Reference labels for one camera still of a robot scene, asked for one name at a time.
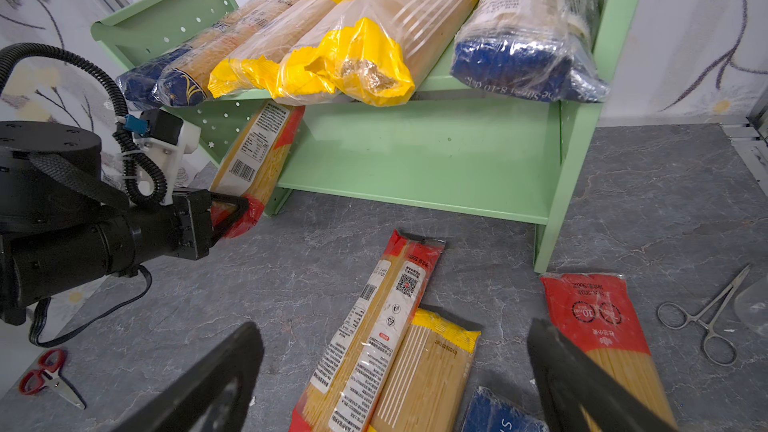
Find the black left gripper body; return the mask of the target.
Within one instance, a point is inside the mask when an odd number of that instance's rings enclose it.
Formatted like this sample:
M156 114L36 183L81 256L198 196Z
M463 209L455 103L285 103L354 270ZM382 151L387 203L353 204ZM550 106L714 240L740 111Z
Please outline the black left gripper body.
M113 268L134 270L160 256L198 260L213 246L212 197L181 189L167 206L133 207L114 218Z

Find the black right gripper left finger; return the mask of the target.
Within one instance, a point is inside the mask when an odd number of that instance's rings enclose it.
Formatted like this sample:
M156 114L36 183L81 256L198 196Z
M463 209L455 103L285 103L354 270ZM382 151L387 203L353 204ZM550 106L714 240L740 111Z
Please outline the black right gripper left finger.
M118 431L240 431L264 357L257 325L240 325Z

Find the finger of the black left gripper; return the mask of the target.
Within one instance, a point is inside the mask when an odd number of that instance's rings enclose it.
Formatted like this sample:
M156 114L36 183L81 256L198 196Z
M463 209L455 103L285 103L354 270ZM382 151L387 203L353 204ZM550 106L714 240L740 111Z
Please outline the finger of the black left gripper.
M210 208L213 225L213 240L224 238L238 221L248 212L249 201L245 197L210 192Z

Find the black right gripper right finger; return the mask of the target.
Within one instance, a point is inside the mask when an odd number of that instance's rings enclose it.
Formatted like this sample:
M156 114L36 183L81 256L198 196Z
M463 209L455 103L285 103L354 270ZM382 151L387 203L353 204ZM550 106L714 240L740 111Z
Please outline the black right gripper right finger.
M535 319L527 350L544 419L551 431L671 431L550 321Z

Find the red spaghetti bag under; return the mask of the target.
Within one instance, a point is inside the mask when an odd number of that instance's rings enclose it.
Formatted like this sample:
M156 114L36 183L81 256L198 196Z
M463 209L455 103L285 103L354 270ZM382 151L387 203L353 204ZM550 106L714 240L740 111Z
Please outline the red spaghetti bag under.
M252 114L221 162L210 192L245 197L248 212L225 236L255 227L274 192L305 114L303 106L267 100Z

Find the red spaghetti bag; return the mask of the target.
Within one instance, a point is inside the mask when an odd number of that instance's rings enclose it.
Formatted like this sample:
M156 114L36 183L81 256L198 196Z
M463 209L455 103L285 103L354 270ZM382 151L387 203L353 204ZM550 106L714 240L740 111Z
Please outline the red spaghetti bag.
M367 429L444 249L440 239L392 233L295 406L291 432Z
M621 275L544 274L551 322L673 429L678 425Z

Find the blue Barilla spaghetti box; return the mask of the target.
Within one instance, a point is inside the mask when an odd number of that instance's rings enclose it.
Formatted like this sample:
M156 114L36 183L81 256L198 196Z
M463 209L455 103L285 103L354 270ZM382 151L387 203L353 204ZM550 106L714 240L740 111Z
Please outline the blue Barilla spaghetti box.
M462 432L548 432L548 425L478 386L467 408Z

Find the blue brown spaghetti bag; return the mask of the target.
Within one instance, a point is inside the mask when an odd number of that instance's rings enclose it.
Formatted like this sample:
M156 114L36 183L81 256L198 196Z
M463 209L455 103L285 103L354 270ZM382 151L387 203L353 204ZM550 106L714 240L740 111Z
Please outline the blue brown spaghetti bag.
M299 1L250 0L227 14L162 69L152 89L153 97L166 107L191 107L207 100L215 66Z

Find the yellow striped spaghetti bag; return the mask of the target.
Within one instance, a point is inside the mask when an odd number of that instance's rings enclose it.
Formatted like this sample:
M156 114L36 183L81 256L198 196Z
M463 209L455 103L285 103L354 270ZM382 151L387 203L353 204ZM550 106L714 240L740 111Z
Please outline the yellow striped spaghetti bag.
M479 331L415 312L370 420L370 431L451 431Z

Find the clear blue-end spaghetti bag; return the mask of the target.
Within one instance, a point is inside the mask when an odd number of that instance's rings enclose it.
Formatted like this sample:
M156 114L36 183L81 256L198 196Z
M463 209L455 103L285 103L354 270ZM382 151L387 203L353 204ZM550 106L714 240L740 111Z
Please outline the clear blue-end spaghetti bag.
M479 0L454 40L451 74L485 92L601 103L591 53L599 0Z

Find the blue clear spaghetti bag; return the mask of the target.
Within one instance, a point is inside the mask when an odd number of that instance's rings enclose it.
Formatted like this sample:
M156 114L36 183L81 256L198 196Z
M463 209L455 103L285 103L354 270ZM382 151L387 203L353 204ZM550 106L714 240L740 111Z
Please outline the blue clear spaghetti bag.
M210 97L209 76L228 54L297 0L250 0L175 49L118 76L127 101L141 110L189 107Z

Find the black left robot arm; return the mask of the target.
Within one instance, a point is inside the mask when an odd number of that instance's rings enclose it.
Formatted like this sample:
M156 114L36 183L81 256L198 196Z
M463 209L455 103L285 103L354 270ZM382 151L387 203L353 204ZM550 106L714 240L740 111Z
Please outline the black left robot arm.
M108 275L146 276L159 256L197 260L243 218L247 199L176 188L181 157L199 135L160 109L130 114L116 82L62 48L23 42L1 51L8 81L24 59L81 69L107 92L123 187L101 177L100 137L78 126L38 121L1 125L1 318L27 325L29 341L55 347L43 330L52 298Z

